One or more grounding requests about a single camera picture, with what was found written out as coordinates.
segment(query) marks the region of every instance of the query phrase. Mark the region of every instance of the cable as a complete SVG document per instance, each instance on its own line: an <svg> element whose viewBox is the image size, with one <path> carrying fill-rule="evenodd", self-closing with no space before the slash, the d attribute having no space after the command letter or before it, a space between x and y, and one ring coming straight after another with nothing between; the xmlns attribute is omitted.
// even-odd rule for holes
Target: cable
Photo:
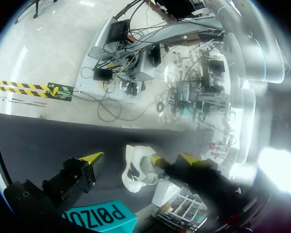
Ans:
<svg viewBox="0 0 291 233"><path fill-rule="evenodd" d="M129 25L128 25L128 30L129 30L130 34L131 34L131 30L130 30L131 19L134 16L134 14L138 11L138 9L142 6L142 4L144 4L144 2L145 1L142 1L142 3L139 6L137 6L137 8L134 10L134 12L132 13L132 15L130 16Z"/></svg>
<svg viewBox="0 0 291 233"><path fill-rule="evenodd" d="M118 74L119 73L122 73L129 65L130 65L130 63L134 60L134 58L136 57L136 54L132 57L132 59L131 59L131 61L130 62L128 62L127 63L127 65L120 71L120 72L118 72L116 75L115 75L115 77L114 77L114 79L113 79L113 81L112 81L112 83L110 84L110 86L107 86L106 88L104 88L103 90L104 91L106 91L106 90L108 90L113 84L114 84L114 82L115 82L115 80L116 80L116 78L117 78L117 76L118 76Z"/></svg>
<svg viewBox="0 0 291 233"><path fill-rule="evenodd" d="M173 48L172 48L171 50L169 50L167 53L171 52L172 50L174 50L174 49L175 49L176 47L178 47L178 46L179 46L179 45L173 47Z"/></svg>
<svg viewBox="0 0 291 233"><path fill-rule="evenodd" d="M149 8L150 8L151 0L148 0L148 1L149 1L149 6L147 7L147 10L146 10L146 20L145 20L145 22L146 22L146 26L147 26L147 27L149 27L149 24L147 23L147 18L148 18L147 12L148 12L148 10L149 10Z"/></svg>
<svg viewBox="0 0 291 233"><path fill-rule="evenodd" d="M217 31L221 31L221 30L219 30L218 28L215 28L215 27L209 26L209 25L207 25L207 24L203 24L203 23L195 23L195 22L192 22L192 21L188 21L188 20L186 20L186 19L182 19L182 20L185 21L185 22L187 22L187 23L196 24L196 25L199 25L199 26L203 26L203 27L207 27L207 28L213 28L213 29L215 29L215 30L217 30Z"/></svg>
<svg viewBox="0 0 291 233"><path fill-rule="evenodd" d="M222 40L223 40L223 37L221 38L221 40L220 40L220 42L218 43L218 44L216 44L211 50L209 50L208 52L211 52L212 50L214 50L221 42L222 42ZM193 68L193 66L199 61L201 59L201 57L200 58L198 58L192 65L191 65L191 67L188 69L188 71L185 73L185 76L184 76L184 79L183 79L183 81L185 80L185 78L186 78L186 76L188 75L188 73L190 72L190 70Z"/></svg>
<svg viewBox="0 0 291 233"><path fill-rule="evenodd" d="M90 68L90 67L82 67L82 68L81 68L81 72L80 72L81 77L84 78L84 79L90 79L90 78L93 78L94 75L93 75L93 76L89 76L89 77L84 77L84 76L83 76L82 71L83 71L84 68L87 68L87 69L90 69L91 71L93 71L93 69Z"/></svg>

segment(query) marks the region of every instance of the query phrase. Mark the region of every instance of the concrete floor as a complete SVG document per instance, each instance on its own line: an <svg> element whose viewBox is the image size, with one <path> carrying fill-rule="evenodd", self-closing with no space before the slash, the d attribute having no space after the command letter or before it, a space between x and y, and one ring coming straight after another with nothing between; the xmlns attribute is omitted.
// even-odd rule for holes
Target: concrete floor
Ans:
<svg viewBox="0 0 291 233"><path fill-rule="evenodd" d="M19 19L18 24L11 20L10 25L0 35L0 80L17 83L47 85L58 83L74 87L82 60L101 24L116 15L130 0L44 0L39 4L38 18L33 19L34 6ZM121 19L129 19L136 7L130 9ZM134 15L131 27L143 28L162 22L161 17L143 4ZM178 46L173 51L187 50ZM122 118L134 119L142 113L149 103L164 90L168 90L164 81L164 66L169 66L169 75L174 69L175 56L171 52L157 67L155 79L146 83L148 88L142 93L140 104L131 106L122 103ZM116 115L119 106L109 101L105 105ZM182 119L177 123L165 124L162 114L151 104L145 114L135 121L116 120L106 123L97 116L98 103L73 98L71 102L26 96L18 93L0 91L0 113L41 117L51 120L114 127L192 129L191 121ZM99 114L106 120L112 117L103 108Z"/></svg>

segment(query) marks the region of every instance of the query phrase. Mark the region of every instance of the teal sign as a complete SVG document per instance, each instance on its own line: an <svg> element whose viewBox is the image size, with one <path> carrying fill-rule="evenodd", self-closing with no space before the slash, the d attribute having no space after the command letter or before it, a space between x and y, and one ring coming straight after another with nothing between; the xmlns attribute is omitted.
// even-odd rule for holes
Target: teal sign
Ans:
<svg viewBox="0 0 291 233"><path fill-rule="evenodd" d="M119 200L98 205L75 207L63 218L97 232L131 233L137 217Z"/></svg>

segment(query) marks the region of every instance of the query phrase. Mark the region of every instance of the bright light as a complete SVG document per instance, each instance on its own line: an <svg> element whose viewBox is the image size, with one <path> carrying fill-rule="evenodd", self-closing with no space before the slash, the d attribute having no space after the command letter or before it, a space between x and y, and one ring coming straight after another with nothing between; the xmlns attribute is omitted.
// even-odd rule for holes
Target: bright light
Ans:
<svg viewBox="0 0 291 233"><path fill-rule="evenodd" d="M250 89L250 87L249 87L249 81L248 80L244 81L244 83L242 85L242 88L243 89Z"/></svg>
<svg viewBox="0 0 291 233"><path fill-rule="evenodd" d="M207 221L207 219L208 219L208 217L206 217L205 219L204 219L204 221L202 221L202 223L197 227L197 229L198 228L200 228L206 221Z"/></svg>
<svg viewBox="0 0 291 233"><path fill-rule="evenodd" d="M283 191L291 193L291 153L264 148L258 160L259 167Z"/></svg>
<svg viewBox="0 0 291 233"><path fill-rule="evenodd" d="M257 174L257 168L254 165L240 165L234 163L232 166L229 177L236 183L242 183L246 185L252 185Z"/></svg>
<svg viewBox="0 0 291 233"><path fill-rule="evenodd" d="M169 68L168 68L168 66L166 66L166 68L164 70L164 80L166 83L168 82L168 72L169 72Z"/></svg>

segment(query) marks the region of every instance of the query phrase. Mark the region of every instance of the yellow and black hazard tape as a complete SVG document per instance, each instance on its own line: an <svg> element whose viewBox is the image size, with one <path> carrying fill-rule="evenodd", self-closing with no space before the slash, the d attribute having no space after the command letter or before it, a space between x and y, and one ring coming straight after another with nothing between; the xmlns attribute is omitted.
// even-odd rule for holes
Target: yellow and black hazard tape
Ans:
<svg viewBox="0 0 291 233"><path fill-rule="evenodd" d="M19 93L19 94L28 95L28 96L38 96L38 97L45 97L45 98L54 97L52 94L49 94L49 93L30 91L30 90L24 90L24 89L19 89L19 88L10 88L7 86L0 86L0 91L14 92L14 93Z"/></svg>
<svg viewBox="0 0 291 233"><path fill-rule="evenodd" d="M42 85L35 85L35 84L29 84L29 83L15 83L15 82L10 82L10 81L0 80L0 84L17 87L15 88L15 87L8 87L8 86L0 86L0 91L19 93L19 94L28 95L28 96L37 96L37 97L51 98L55 100L64 100L64 101L71 101L72 96L73 96L73 87L67 86L67 85L56 84L56 83L48 83L47 86L42 86ZM29 88L31 90L20 89L19 87ZM42 92L33 91L32 89L41 90Z"/></svg>
<svg viewBox="0 0 291 233"><path fill-rule="evenodd" d="M0 80L0 84L52 92L52 90L48 86L40 86L40 85L27 84L27 83L15 83L15 82L3 81L3 80Z"/></svg>

